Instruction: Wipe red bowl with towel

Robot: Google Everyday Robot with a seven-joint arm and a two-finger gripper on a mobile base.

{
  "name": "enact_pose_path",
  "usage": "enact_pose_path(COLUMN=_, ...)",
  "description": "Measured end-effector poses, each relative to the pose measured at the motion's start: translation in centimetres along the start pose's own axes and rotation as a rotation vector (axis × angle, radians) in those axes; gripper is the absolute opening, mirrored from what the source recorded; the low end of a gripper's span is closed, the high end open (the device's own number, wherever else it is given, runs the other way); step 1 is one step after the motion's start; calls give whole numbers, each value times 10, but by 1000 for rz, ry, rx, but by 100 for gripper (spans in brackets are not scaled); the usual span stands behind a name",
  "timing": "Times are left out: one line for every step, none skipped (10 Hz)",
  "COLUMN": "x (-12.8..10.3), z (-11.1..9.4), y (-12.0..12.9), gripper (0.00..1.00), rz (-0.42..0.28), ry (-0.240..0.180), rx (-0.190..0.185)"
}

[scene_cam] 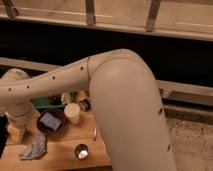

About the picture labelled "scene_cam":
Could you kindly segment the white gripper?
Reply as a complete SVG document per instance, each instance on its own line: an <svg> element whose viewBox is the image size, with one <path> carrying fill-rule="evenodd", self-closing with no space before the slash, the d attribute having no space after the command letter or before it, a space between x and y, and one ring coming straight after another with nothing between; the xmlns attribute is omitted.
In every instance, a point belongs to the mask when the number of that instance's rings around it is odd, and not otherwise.
<svg viewBox="0 0 213 171"><path fill-rule="evenodd" d="M37 114L27 117L25 120L21 118L8 117L7 132L9 137L8 144L22 144L28 143L38 133L36 128Z"/></svg>

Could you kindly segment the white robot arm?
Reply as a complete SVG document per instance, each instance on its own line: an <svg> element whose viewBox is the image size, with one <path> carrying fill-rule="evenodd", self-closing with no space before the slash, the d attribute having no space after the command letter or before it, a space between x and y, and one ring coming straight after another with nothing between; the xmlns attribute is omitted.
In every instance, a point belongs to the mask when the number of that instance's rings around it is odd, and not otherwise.
<svg viewBox="0 0 213 171"><path fill-rule="evenodd" d="M156 79L135 52L118 49L24 80L0 81L0 106L87 89L114 171L176 171Z"/></svg>

